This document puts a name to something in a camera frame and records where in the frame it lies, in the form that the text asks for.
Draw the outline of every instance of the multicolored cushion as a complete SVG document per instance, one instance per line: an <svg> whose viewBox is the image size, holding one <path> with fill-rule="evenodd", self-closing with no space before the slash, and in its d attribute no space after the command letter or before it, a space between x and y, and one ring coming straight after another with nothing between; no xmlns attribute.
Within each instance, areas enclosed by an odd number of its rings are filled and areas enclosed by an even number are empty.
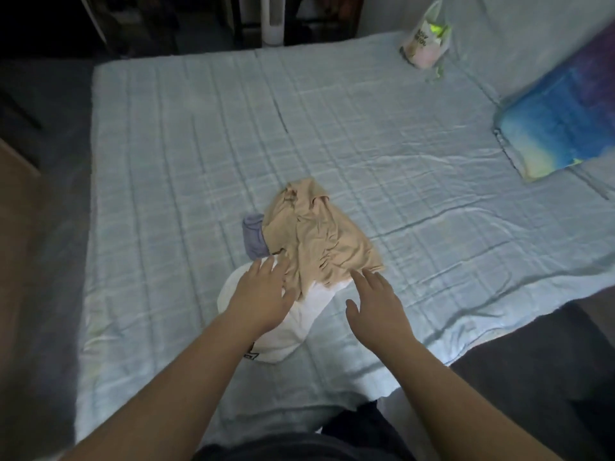
<svg viewBox="0 0 615 461"><path fill-rule="evenodd" d="M529 181L615 148L615 22L505 108L496 128Z"/></svg>

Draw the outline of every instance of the clothing pile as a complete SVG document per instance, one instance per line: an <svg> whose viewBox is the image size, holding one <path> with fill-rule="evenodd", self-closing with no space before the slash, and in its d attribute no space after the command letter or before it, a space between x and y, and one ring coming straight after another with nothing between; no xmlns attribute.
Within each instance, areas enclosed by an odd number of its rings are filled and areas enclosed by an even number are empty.
<svg viewBox="0 0 615 461"><path fill-rule="evenodd" d="M265 214L246 216L243 240L253 260L284 252L289 260L285 287L298 294L282 324L259 338L245 355L251 360L284 359L305 340L335 293L350 284L350 270L384 268L372 242L313 178L288 183ZM249 268L249 263L242 265L226 280L218 297L220 313Z"/></svg>

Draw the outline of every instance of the folded purple garment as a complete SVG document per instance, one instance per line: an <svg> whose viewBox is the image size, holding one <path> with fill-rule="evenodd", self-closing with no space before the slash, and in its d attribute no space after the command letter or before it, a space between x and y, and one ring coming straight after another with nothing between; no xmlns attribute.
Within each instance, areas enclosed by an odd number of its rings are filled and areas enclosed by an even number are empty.
<svg viewBox="0 0 615 461"><path fill-rule="evenodd" d="M263 214L251 213L243 218L243 245L251 260L269 255L269 249L263 237Z"/></svg>

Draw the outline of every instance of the bed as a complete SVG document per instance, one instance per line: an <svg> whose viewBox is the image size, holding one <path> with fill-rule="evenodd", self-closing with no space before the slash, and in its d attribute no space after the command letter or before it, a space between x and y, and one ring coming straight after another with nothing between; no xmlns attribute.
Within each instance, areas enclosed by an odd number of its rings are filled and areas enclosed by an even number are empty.
<svg viewBox="0 0 615 461"><path fill-rule="evenodd" d="M92 225L76 431L82 439L217 314L246 263L241 219L313 176L384 259L416 336L452 363L615 284L615 158L528 184L496 104L400 34L118 61L95 71ZM280 364L239 366L203 443L315 430L398 387L338 293Z"/></svg>

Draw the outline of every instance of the orange cloth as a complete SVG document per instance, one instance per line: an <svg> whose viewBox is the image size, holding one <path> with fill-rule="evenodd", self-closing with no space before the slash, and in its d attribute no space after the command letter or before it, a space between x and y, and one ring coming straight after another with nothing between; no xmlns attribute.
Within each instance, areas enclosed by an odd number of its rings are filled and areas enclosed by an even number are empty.
<svg viewBox="0 0 615 461"><path fill-rule="evenodd" d="M315 281L332 286L349 279L349 270L384 268L372 242L313 178L288 183L274 198L263 236L270 253L286 251L285 286L294 287L299 299Z"/></svg>

